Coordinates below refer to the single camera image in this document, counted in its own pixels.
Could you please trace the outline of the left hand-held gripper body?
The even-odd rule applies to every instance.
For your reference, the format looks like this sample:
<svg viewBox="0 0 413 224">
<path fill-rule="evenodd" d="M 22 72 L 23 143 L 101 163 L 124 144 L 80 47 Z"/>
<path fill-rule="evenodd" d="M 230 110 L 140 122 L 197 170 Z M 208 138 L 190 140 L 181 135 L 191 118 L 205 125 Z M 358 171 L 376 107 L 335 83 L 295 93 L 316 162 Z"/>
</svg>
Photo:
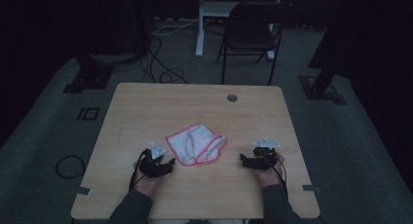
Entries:
<svg viewBox="0 0 413 224">
<path fill-rule="evenodd" d="M 155 178 L 163 176 L 163 168 L 169 167 L 162 163 L 167 150 L 152 142 L 142 152 L 139 170 L 147 177 Z"/>
</svg>

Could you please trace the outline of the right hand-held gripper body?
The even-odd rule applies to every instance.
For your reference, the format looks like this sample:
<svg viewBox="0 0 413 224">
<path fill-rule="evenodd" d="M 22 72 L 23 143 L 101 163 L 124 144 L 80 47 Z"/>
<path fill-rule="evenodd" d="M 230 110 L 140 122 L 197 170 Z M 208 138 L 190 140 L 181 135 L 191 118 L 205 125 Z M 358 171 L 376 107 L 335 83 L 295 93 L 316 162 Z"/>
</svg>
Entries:
<svg viewBox="0 0 413 224">
<path fill-rule="evenodd" d="M 253 146 L 252 168 L 266 170 L 277 163 L 279 157 L 276 154 L 276 149 L 280 147 L 277 141 L 264 138 L 254 142 Z"/>
</svg>

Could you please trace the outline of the white cloth with pink edging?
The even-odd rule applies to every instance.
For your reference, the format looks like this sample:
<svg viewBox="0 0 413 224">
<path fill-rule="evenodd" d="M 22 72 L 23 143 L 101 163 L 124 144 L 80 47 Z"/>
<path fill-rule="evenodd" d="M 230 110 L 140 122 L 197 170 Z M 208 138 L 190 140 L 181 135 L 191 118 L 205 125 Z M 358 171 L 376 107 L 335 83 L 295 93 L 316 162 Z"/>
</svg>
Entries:
<svg viewBox="0 0 413 224">
<path fill-rule="evenodd" d="M 167 137 L 167 144 L 178 162 L 185 167 L 216 161 L 227 137 L 199 123 Z"/>
</svg>

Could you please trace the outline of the person's left hand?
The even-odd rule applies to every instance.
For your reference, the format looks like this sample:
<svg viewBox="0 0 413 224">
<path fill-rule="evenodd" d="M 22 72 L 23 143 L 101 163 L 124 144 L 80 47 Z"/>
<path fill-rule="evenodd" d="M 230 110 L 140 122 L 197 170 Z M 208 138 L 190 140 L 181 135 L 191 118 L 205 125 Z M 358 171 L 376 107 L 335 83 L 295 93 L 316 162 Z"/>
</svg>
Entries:
<svg viewBox="0 0 413 224">
<path fill-rule="evenodd" d="M 162 176 L 150 178 L 138 170 L 132 183 L 132 188 L 134 191 L 140 192 L 143 195 L 152 198 L 162 181 Z"/>
</svg>

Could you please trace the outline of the person's right hand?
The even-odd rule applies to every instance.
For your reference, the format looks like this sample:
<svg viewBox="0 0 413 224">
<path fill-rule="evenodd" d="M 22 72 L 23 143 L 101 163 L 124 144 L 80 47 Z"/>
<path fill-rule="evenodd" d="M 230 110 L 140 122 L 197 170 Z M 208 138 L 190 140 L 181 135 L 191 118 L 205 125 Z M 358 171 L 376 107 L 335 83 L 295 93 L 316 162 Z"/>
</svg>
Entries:
<svg viewBox="0 0 413 224">
<path fill-rule="evenodd" d="M 255 170 L 254 174 L 258 179 L 259 184 L 262 188 L 271 185 L 282 185 L 282 164 L 284 162 L 284 157 L 280 153 L 276 153 L 278 161 L 273 168 L 267 170 Z"/>
</svg>

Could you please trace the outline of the black metal stand base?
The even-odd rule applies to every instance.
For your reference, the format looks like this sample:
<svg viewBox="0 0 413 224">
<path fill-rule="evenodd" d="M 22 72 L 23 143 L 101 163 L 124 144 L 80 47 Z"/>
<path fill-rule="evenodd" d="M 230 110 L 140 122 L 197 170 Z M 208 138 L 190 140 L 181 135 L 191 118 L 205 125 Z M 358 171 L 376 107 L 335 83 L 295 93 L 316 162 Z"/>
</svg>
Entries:
<svg viewBox="0 0 413 224">
<path fill-rule="evenodd" d="M 308 99 L 329 100 L 336 105 L 346 105 L 345 98 L 333 85 L 333 77 L 333 72 L 322 69 L 318 76 L 300 75 L 299 81 Z"/>
<path fill-rule="evenodd" d="M 83 90 L 105 90 L 114 66 L 89 55 L 78 55 L 75 59 L 80 69 L 72 83 L 65 86 L 63 92 L 81 93 Z"/>
</svg>

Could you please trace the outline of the black folding chair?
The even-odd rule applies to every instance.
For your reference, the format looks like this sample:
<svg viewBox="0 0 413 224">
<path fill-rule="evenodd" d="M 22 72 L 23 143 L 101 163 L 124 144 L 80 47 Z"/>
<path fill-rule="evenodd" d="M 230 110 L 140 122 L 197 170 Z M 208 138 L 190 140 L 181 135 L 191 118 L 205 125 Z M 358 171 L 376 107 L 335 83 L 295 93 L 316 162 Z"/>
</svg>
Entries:
<svg viewBox="0 0 413 224">
<path fill-rule="evenodd" d="M 216 61 L 223 58 L 221 83 L 225 83 L 228 56 L 258 56 L 274 52 L 268 85 L 272 84 L 282 32 L 292 19 L 290 3 L 240 3 L 230 12 Z"/>
</svg>

